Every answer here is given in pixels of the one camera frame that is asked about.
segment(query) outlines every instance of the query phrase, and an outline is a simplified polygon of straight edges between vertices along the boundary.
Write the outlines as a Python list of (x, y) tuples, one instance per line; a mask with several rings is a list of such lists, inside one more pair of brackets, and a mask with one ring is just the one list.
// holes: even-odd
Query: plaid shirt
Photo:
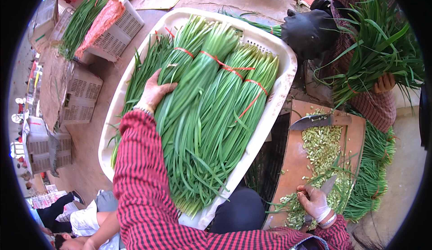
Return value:
[[(350, 4), (354, 5), (354, 3), (358, 2), (359, 0), (337, 1), (339, 1), (343, 6), (349, 8)], [(344, 17), (337, 9), (335, 9), (333, 3), (330, 5), (330, 7), (336, 24), (339, 26), (346, 26), (348, 22), (339, 19)], [(353, 43), (354, 39), (350, 34), (341, 33), (334, 46), (327, 52), (323, 60), (323, 65), (331, 62), (342, 52), (347, 50)], [(320, 78), (338, 74), (338, 72), (343, 74), (347, 73), (353, 54), (354, 50), (351, 50), (336, 60), (334, 63), (330, 64), (323, 71), (320, 71)], [(368, 119), (378, 130), (382, 132), (387, 132), (390, 126), (392, 126), (396, 120), (396, 104), (392, 91), (381, 92), (378, 94), (375, 94), (372, 91), (362, 92), (356, 97), (352, 98), (350, 102), (355, 109), (363, 114), (366, 119)]]
[[(154, 119), (136, 110), (121, 122), (113, 183), (127, 249), (290, 249), (312, 236), (287, 227), (214, 234), (180, 225)], [(344, 249), (350, 246), (345, 227), (338, 215), (330, 228), (317, 228), (314, 237), (322, 249)]]

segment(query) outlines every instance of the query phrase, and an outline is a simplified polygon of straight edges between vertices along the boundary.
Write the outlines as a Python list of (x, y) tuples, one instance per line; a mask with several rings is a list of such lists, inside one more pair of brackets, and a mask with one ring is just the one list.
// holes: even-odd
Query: cutting board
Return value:
[[(297, 120), (306, 116), (306, 113), (315, 112), (316, 108), (323, 108), (325, 112), (331, 112), (331, 108), (329, 107), (323, 107), (309, 102), (292, 100), (292, 104), (293, 111), (291, 111), (289, 125), (292, 125)], [(355, 116), (353, 114), (347, 114), (339, 110), (335, 110), (334, 114), (349, 115), (353, 119), (352, 124), (350, 124), (348, 127), (342, 127), (340, 147), (342, 152), (345, 151), (346, 153), (345, 159), (348, 159), (350, 155), (352, 156), (357, 154), (351, 158), (351, 172), (356, 174), (357, 167), (359, 166), (361, 160), (362, 147), (365, 138), (364, 132), (366, 130), (366, 120), (364, 118)], [(306, 167), (307, 165), (310, 165), (310, 161), (308, 158), (306, 158), (308, 155), (306, 153), (306, 149), (303, 149), (304, 142), (301, 131), (289, 130), (287, 135), (288, 140), (286, 143), (285, 155), (282, 164), (282, 170), (284, 170), (285, 173), (281, 173), (279, 176), (279, 182), (275, 191), (275, 195), (273, 196), (272, 203), (280, 203), (279, 199), (282, 196), (296, 193), (297, 186), (307, 182), (307, 180), (302, 180), (303, 176), (312, 177), (312, 169), (308, 170)], [(345, 136), (347, 138), (346, 149), (344, 148)], [(267, 230), (270, 227), (283, 227), (285, 225), (286, 217), (286, 212), (268, 214), (263, 229)]]

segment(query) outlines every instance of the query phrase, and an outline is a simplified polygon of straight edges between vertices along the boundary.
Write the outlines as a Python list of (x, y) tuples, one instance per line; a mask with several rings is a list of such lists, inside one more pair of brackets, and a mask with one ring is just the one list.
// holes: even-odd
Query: ground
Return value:
[[(238, 14), (255, 11), (257, 16), (252, 18), (272, 25), (283, 23), (287, 9), (295, 9), (294, 0), (180, 0), (175, 8), (193, 7), (217, 11), (223, 5), (225, 5), (224, 9), (233, 10)], [(97, 57), (86, 58), (90, 70), (101, 77), (104, 85), (92, 121), (89, 124), (67, 126), (74, 144), (73, 164), (58, 169), (59, 178), (49, 175), (51, 183), (56, 184), (59, 190), (76, 189), (87, 203), (95, 198), (99, 189), (112, 189), (112, 183), (102, 172), (98, 161), (98, 146), (103, 123), (115, 89), (133, 57), (135, 47), (141, 44), (166, 11), (140, 10), (138, 13), (145, 25), (116, 63), (109, 63)], [(302, 87), (298, 87), (296, 93), (302, 90)], [(411, 207), (423, 174), (426, 155), (420, 147), (417, 115), (412, 116), (410, 111), (405, 110), (398, 111), (398, 114), (394, 131), (400, 139), (396, 141), (397, 152), (393, 164), (387, 169), (389, 189), (382, 198), (381, 209), (364, 217), (359, 224), (349, 225), (349, 230), (355, 230), (360, 237), (370, 237), (374, 241), (382, 241), (383, 244), (389, 242), (394, 236)]]

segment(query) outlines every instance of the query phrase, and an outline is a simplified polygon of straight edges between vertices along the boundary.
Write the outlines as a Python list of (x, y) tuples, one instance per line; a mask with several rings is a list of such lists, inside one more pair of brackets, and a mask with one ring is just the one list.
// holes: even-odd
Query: kitchen knife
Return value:
[[(328, 193), (330, 193), (330, 191), (333, 188), (334, 182), (336, 181), (336, 178), (338, 176), (334, 175), (333, 177), (329, 178), (326, 182), (324, 182), (324, 184), (321, 186), (320, 191), (323, 191), (325, 193), (325, 195), (327, 196)], [(309, 227), (312, 224), (312, 216), (310, 214), (305, 215), (304, 218), (304, 223), (300, 228), (300, 231), (303, 233), (306, 233), (306, 231), (308, 231)]]
[(327, 115), (310, 115), (303, 117), (293, 123), (289, 130), (306, 130), (310, 127), (330, 126), (330, 125), (350, 125), (353, 119), (350, 115), (336, 116), (333, 114)]

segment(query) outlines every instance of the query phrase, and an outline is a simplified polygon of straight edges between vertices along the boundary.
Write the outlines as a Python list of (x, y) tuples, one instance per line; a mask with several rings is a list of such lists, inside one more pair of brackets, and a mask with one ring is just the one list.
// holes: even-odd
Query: bracelet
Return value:
[(331, 223), (335, 218), (336, 218), (336, 212), (333, 213), (333, 216), (330, 217), (330, 219), (329, 219), (327, 222), (325, 222), (324, 224), (318, 224), (318, 226), (321, 227), (321, 228), (326, 228), (328, 225), (330, 225), (330, 223)]

